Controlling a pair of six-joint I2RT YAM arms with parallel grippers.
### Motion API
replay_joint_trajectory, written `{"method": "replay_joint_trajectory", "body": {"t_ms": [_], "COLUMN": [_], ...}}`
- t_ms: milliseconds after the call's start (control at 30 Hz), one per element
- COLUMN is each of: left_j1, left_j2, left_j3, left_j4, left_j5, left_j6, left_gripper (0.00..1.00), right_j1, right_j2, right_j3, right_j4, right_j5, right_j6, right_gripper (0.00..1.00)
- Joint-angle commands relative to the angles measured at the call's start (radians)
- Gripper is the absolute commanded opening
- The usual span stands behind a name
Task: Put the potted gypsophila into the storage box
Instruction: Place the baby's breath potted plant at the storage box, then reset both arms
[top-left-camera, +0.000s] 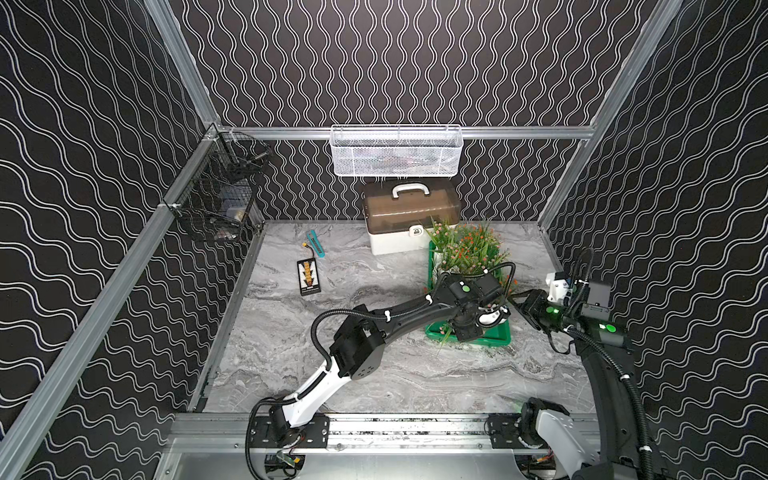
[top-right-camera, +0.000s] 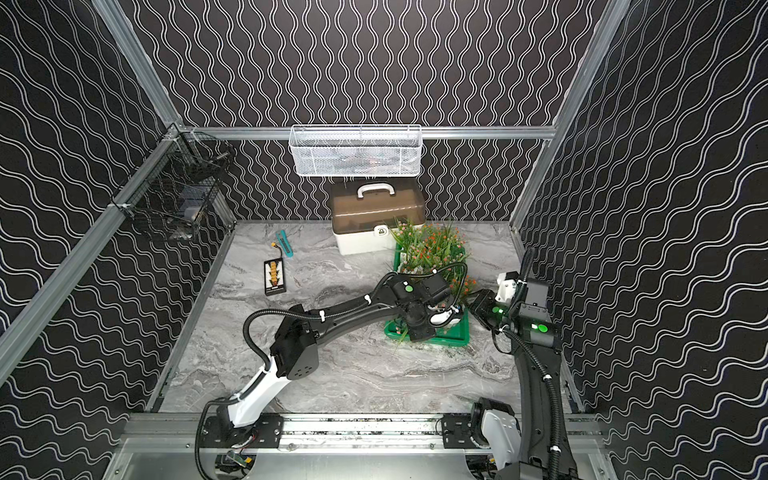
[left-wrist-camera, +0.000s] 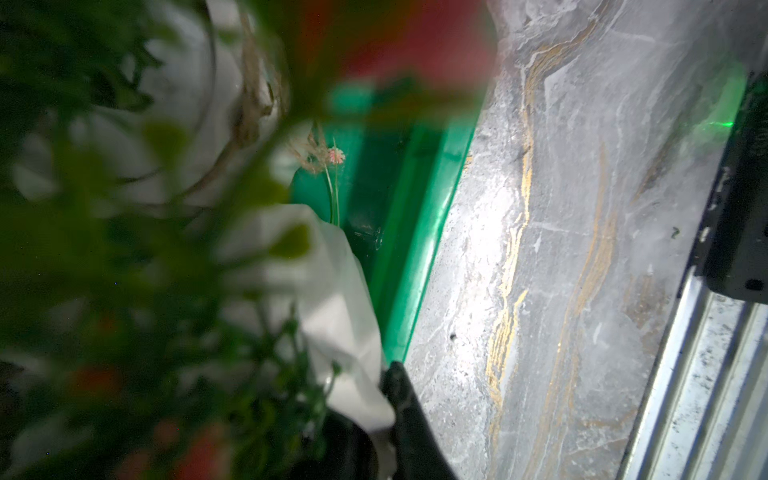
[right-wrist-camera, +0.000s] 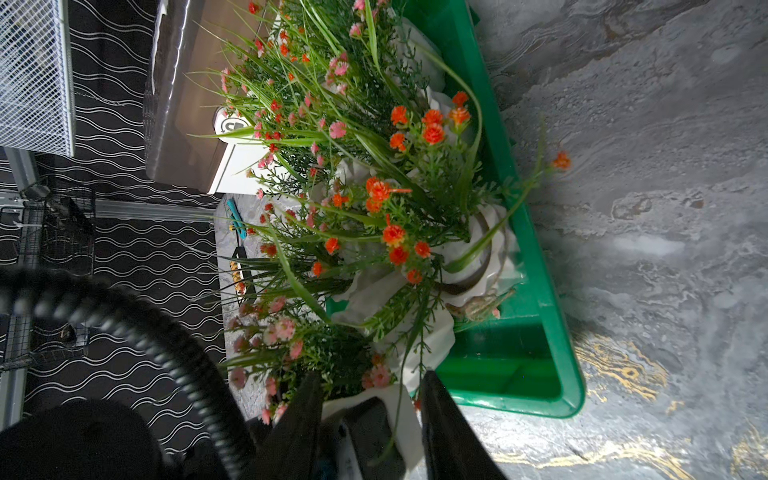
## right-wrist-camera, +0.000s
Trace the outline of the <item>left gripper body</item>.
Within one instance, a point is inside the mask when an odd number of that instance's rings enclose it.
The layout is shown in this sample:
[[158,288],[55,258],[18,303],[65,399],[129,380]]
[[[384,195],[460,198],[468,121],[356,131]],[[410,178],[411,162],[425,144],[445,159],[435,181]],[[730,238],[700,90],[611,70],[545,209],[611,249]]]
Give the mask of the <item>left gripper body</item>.
[[384,455],[392,430],[385,403],[373,397],[334,413],[320,424],[318,479],[404,479],[396,447]]

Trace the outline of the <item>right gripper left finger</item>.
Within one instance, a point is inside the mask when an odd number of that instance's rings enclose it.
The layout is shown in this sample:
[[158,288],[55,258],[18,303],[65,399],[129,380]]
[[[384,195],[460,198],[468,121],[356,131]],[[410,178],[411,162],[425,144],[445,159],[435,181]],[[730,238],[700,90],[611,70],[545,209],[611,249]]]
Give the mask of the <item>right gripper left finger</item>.
[[249,461],[249,479],[312,478],[322,404],[321,377],[311,372]]

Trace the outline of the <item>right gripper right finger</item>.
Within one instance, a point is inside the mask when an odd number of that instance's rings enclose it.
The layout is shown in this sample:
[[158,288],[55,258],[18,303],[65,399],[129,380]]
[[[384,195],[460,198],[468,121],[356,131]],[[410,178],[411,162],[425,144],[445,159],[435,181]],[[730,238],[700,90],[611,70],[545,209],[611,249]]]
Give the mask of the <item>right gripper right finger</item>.
[[505,479],[435,371],[419,391],[422,444],[429,479]]

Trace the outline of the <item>pink flower pot back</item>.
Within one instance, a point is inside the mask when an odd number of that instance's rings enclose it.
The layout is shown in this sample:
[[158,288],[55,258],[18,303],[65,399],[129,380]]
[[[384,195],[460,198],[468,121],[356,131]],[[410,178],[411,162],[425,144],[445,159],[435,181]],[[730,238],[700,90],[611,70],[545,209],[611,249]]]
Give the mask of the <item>pink flower pot back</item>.
[[315,371],[325,418],[370,398],[384,403],[390,428],[384,443],[413,471],[424,457],[420,424],[409,407],[415,381],[401,383],[397,363],[381,357],[359,330],[309,314],[248,301],[225,308],[226,370],[246,418],[262,426],[277,422],[301,381]]

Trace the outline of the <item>pink flower pot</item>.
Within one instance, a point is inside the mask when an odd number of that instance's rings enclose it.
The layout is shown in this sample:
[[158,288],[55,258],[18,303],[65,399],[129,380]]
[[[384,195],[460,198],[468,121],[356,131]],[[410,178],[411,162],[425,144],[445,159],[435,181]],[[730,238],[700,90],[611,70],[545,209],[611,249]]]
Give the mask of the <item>pink flower pot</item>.
[[413,471],[424,457],[420,424],[409,407],[415,381],[401,383],[397,363],[381,357],[359,330],[309,314],[248,301],[225,308],[226,370],[246,418],[262,426],[277,422],[301,381],[315,371],[325,418],[370,398],[384,403],[390,428],[384,443]]
[[345,103],[343,97],[322,87],[301,60],[289,56],[286,46],[280,43],[281,1],[272,2],[275,17],[265,37],[226,42],[223,48],[237,62],[220,75],[224,122],[215,136],[233,148],[222,182],[256,184],[243,175],[249,156],[256,150],[238,145],[256,123],[262,121],[278,130],[322,131],[331,138],[331,125],[339,120]]

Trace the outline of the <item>orange flower pot tray front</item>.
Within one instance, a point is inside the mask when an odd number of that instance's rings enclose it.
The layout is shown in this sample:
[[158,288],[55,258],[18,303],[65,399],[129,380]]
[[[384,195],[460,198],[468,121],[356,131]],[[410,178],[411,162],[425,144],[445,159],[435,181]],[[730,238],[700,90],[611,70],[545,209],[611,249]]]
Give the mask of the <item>orange flower pot tray front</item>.
[[346,241],[345,265],[356,276],[334,298],[347,303],[333,314],[335,322],[363,326],[400,319],[429,279],[440,298],[438,310],[456,317],[484,318],[512,294],[519,273],[508,220],[515,209],[494,203],[500,190],[482,183],[483,195],[474,203],[454,206],[401,194],[373,203],[365,189],[346,186],[367,216],[385,225],[376,231],[378,246],[360,237]]

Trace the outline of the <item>green plant pot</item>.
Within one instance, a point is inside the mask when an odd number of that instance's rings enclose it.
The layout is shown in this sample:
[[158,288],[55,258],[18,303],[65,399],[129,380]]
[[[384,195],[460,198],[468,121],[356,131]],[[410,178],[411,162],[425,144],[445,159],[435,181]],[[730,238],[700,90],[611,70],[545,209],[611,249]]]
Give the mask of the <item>green plant pot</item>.
[[238,144],[253,147],[243,175],[258,185],[258,196],[281,197],[299,203],[307,214],[325,215],[344,224],[374,228],[380,222],[351,207],[346,182],[336,179],[340,168],[331,161],[332,139],[322,131],[278,130],[262,121]]

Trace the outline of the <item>pink flower pot front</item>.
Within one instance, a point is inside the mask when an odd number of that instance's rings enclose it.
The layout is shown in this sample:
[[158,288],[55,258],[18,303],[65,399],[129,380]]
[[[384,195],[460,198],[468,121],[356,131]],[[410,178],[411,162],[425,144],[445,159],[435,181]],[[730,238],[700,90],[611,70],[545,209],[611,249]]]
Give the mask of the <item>pink flower pot front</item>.
[[223,48],[237,62],[220,75],[224,122],[215,136],[233,148],[222,182],[256,184],[243,175],[249,156],[256,150],[238,145],[256,123],[262,121],[278,130],[322,131],[331,138],[331,125],[339,120],[345,103],[343,97],[322,87],[301,60],[289,56],[286,46],[280,43],[281,1],[272,2],[275,17],[265,37],[226,42]]

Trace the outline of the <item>red flower pot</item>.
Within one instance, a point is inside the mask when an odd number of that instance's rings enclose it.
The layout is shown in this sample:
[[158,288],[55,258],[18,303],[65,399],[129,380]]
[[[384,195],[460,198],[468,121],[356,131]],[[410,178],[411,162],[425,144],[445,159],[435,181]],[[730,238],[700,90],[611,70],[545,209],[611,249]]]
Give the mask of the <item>red flower pot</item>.
[[258,249],[229,262],[246,351],[236,366],[293,395],[310,371],[329,399],[400,384],[415,393],[455,342],[440,257],[394,229],[250,226]]

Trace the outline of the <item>green grass pot back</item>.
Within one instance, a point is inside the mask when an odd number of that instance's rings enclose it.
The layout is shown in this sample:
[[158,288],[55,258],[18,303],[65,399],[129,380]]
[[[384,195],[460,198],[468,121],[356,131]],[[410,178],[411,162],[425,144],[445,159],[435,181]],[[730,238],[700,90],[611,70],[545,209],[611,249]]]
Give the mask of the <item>green grass pot back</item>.
[[373,203],[401,194],[470,205],[483,195],[476,179],[482,130],[472,96],[458,91],[449,97],[428,88],[422,99],[423,107],[394,105],[389,128],[380,134],[371,129],[348,134],[358,150],[340,155],[337,186],[358,185]]

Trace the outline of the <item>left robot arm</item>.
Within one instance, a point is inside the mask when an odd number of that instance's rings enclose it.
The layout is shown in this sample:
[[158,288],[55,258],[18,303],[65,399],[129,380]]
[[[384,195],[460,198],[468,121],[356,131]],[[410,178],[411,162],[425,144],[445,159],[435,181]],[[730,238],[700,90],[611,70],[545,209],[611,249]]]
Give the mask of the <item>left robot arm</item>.
[[331,479],[340,422],[386,477],[407,470],[407,419],[367,401],[322,411],[361,393],[374,364],[348,327],[281,308],[240,327],[244,352],[217,363],[171,312],[49,269],[3,269],[1,310],[95,335],[82,358],[33,368],[31,414],[1,435],[5,479]]

